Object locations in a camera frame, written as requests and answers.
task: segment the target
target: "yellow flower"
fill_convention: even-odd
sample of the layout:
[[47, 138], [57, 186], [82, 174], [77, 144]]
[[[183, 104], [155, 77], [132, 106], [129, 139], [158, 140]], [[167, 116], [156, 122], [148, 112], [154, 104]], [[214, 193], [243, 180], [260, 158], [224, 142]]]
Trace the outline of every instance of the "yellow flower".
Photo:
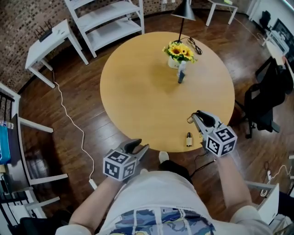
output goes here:
[[179, 56], [181, 54], [181, 48], [179, 46], [174, 46], [169, 48], [169, 52], [173, 56]]

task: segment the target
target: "white vase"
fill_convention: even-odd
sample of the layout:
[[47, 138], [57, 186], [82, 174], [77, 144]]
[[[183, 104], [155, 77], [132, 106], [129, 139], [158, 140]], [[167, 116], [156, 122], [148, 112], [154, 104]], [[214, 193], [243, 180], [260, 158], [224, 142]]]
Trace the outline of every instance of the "white vase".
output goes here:
[[168, 65], [171, 68], [178, 69], [180, 63], [178, 61], [175, 61], [171, 56], [169, 56]]

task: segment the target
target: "white side table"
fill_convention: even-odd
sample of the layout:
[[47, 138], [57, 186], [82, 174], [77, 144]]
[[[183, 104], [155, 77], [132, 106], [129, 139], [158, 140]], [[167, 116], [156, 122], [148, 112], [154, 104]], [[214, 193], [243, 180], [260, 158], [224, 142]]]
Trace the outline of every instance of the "white side table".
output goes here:
[[36, 41], [28, 50], [28, 57], [26, 61], [25, 68], [35, 74], [38, 78], [40, 78], [43, 82], [45, 82], [48, 86], [54, 88], [55, 85], [48, 80], [44, 75], [42, 75], [38, 70], [33, 68], [32, 66], [41, 61], [48, 69], [51, 71], [53, 68], [44, 60], [44, 57], [51, 52], [53, 49], [58, 47], [64, 40], [68, 38], [69, 41], [74, 46], [75, 50], [85, 62], [85, 64], [89, 64], [84, 54], [82, 53], [82, 47], [73, 34], [71, 28], [68, 25], [68, 21], [64, 20], [60, 22], [58, 25], [52, 28], [52, 34], [50, 34], [44, 41], [40, 42]]
[[234, 11], [232, 13], [232, 16], [231, 16], [231, 18], [230, 18], [230, 20], [228, 22], [228, 24], [231, 24], [233, 18], [235, 17], [235, 14], [236, 14], [236, 12], [238, 10], [238, 7], [236, 5], [227, 4], [227, 3], [224, 2], [224, 0], [208, 0], [208, 1], [212, 3], [212, 6], [211, 6], [211, 9], [210, 9], [210, 13], [209, 13], [208, 19], [206, 21], [206, 26], [209, 26], [210, 21], [211, 21], [211, 18], [213, 16], [213, 13], [215, 11], [215, 7], [217, 5], [219, 5], [219, 6], [227, 6], [229, 8], [234, 8]]

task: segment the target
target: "flower bouquet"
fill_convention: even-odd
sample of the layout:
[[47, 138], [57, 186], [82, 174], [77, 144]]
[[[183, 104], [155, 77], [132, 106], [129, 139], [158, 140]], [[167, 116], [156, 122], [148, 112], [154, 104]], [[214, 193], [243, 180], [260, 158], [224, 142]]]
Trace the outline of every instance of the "flower bouquet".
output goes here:
[[168, 47], [162, 49], [167, 55], [169, 55], [168, 65], [171, 68], [178, 69], [182, 61], [191, 61], [194, 63], [194, 53], [189, 47], [182, 42], [174, 41], [170, 42]]

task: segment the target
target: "white chair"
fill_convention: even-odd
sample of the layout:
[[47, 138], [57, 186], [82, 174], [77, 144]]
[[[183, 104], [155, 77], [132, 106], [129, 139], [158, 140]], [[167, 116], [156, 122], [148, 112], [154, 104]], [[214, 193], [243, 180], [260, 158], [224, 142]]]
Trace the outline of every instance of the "white chair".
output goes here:
[[46, 218], [41, 207], [46, 206], [48, 204], [51, 204], [53, 202], [56, 202], [58, 200], [60, 200], [59, 197], [54, 197], [50, 200], [43, 201], [43, 202], [33, 202], [33, 203], [29, 203], [29, 204], [16, 205], [16, 206], [13, 205], [13, 206], [9, 206], [9, 207], [10, 207], [10, 210], [11, 210], [16, 222], [20, 223], [21, 218], [31, 217], [29, 211], [35, 210], [35, 209], [38, 209], [39, 211], [42, 212], [42, 216], [38, 216], [39, 218]]
[[[14, 117], [15, 115], [18, 116], [18, 109], [19, 109], [19, 101], [21, 96], [19, 94], [17, 94], [16, 92], [14, 92], [13, 90], [9, 89], [8, 87], [4, 86], [2, 83], [0, 83], [0, 89], [5, 91], [6, 93], [8, 93], [11, 98], [11, 118]], [[41, 131], [45, 131], [45, 132], [49, 132], [52, 133], [53, 129], [37, 124], [37, 123], [33, 123], [29, 120], [26, 120], [24, 118], [21, 117], [17, 117], [17, 126], [14, 128], [18, 129], [18, 141], [19, 141], [19, 147], [20, 147], [20, 152], [21, 152], [21, 157], [22, 157], [22, 162], [23, 162], [23, 167], [25, 170], [25, 174], [28, 178], [28, 182], [30, 185], [36, 185], [36, 184], [42, 184], [42, 183], [46, 183], [46, 182], [51, 182], [54, 180], [59, 180], [59, 179], [64, 179], [67, 178], [68, 175], [67, 174], [61, 174], [61, 175], [57, 175], [57, 176], [51, 176], [51, 177], [44, 177], [44, 178], [38, 178], [38, 179], [32, 179], [30, 177], [29, 171], [28, 171], [28, 166], [26, 164], [26, 159], [24, 156], [24, 151], [23, 151], [23, 141], [22, 141], [22, 135], [21, 135], [21, 124], [31, 127], [31, 128], [35, 128]]]
[[261, 219], [266, 223], [270, 224], [276, 217], [279, 208], [279, 184], [267, 185], [256, 182], [246, 181], [249, 188], [256, 188], [259, 190], [266, 190], [267, 195], [261, 204], [256, 205]]

